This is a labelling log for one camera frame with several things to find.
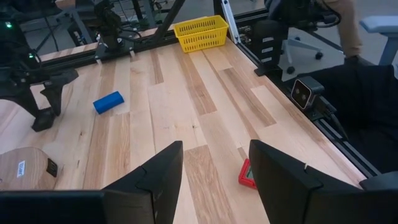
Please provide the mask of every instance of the gray floor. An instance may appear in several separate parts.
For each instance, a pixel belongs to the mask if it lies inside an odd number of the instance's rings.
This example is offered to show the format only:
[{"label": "gray floor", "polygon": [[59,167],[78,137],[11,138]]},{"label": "gray floor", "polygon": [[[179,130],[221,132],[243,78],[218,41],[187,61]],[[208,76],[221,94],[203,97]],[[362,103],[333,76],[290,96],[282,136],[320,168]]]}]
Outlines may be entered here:
[{"label": "gray floor", "polygon": [[[255,9],[264,7],[263,0],[230,0],[234,14],[242,12],[249,12]],[[133,16],[131,10],[131,2],[122,0],[123,8],[128,17]],[[123,15],[119,4],[115,4],[115,10],[119,15]],[[398,1],[396,0],[360,0],[356,5],[358,19],[372,15],[397,15],[398,16]],[[188,19],[194,19],[201,16],[210,16],[213,14],[213,1],[212,0],[185,0],[181,11],[175,18],[174,22],[186,21]],[[319,29],[318,34],[329,39],[330,41],[339,44],[339,36],[336,27]],[[48,34],[48,30],[38,30],[29,32],[27,34],[27,40],[32,48],[36,48],[40,41]],[[363,41],[363,53],[362,57],[369,60],[372,63],[378,63],[384,45],[386,44],[387,38],[380,34],[368,34],[362,27],[359,27],[359,34]],[[323,49],[324,57],[321,60],[315,60],[315,52],[311,50],[302,50],[292,48],[293,65],[296,68],[295,74],[303,72],[311,72],[314,70],[332,67],[343,63],[344,55],[335,50],[334,48],[324,44],[318,39],[308,35],[301,30],[291,29],[289,35],[299,35],[301,40],[309,42],[313,45],[321,47]],[[63,27],[59,27],[55,31],[55,38],[58,42],[60,50],[74,47],[74,44],[69,37],[67,31]],[[39,51],[40,55],[47,54],[55,51],[55,46],[51,38],[45,43],[45,45]],[[398,57],[395,58],[394,63],[398,63]],[[283,69],[288,67],[287,59],[283,55],[280,59],[280,66]],[[293,78],[295,76],[284,74],[284,80]]]}]

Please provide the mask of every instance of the red object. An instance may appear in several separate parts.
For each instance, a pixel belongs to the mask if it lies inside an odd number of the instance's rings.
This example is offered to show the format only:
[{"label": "red object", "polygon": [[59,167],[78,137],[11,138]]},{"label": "red object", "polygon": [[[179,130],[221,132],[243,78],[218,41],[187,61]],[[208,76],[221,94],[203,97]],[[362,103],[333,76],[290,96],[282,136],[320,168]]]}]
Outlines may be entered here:
[{"label": "red object", "polygon": [[253,189],[257,189],[256,183],[254,183],[254,179],[248,178],[248,172],[251,172],[250,170],[250,160],[246,159],[243,163],[243,167],[241,170],[241,173],[239,174],[239,183],[242,185],[245,185],[247,187],[251,187]]}]

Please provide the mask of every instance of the chair armrest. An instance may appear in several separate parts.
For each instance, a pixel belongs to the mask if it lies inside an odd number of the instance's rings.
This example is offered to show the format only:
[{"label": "chair armrest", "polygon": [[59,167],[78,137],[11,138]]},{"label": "chair armrest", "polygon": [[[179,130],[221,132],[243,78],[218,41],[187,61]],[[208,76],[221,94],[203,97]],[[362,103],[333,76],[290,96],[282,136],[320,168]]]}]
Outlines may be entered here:
[{"label": "chair armrest", "polygon": [[359,24],[369,33],[398,33],[398,16],[369,16]]}]

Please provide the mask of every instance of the red toy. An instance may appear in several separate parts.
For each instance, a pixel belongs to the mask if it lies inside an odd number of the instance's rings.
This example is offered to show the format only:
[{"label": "red toy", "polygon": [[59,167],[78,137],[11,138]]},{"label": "red toy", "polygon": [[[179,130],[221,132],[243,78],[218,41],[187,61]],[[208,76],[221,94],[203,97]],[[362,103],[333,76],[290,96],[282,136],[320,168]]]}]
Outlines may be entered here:
[{"label": "red toy", "polygon": [[250,160],[246,159],[243,163],[241,173],[239,174],[239,183],[253,189],[257,189],[254,183],[253,173],[251,172]]}]

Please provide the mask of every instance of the person's leg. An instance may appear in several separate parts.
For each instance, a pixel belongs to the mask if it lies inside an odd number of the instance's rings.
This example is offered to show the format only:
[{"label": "person's leg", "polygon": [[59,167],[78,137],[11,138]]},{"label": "person's leg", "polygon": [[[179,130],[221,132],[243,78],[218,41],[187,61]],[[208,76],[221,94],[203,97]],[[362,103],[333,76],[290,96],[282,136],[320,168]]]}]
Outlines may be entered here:
[{"label": "person's leg", "polygon": [[341,15],[341,21],[338,24],[338,32],[343,52],[347,58],[358,56],[361,53],[362,42],[358,34],[354,0],[317,1],[324,1],[331,9]]}]

